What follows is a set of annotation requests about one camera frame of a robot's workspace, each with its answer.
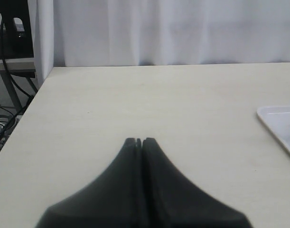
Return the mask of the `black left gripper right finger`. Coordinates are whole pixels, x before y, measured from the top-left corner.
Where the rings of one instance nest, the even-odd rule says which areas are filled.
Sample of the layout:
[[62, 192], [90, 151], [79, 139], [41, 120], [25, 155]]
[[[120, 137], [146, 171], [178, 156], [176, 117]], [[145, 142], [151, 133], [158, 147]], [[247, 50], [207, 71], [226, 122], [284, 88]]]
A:
[[154, 138], [142, 146], [143, 187], [151, 228], [251, 228], [248, 218], [191, 182]]

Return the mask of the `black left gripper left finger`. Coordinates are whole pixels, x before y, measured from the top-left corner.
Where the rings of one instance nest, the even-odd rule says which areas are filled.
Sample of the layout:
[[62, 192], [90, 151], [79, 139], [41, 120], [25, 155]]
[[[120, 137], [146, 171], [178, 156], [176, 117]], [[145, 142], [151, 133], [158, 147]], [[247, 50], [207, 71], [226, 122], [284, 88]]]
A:
[[127, 138], [93, 182], [47, 208], [38, 228], [141, 228], [140, 139]]

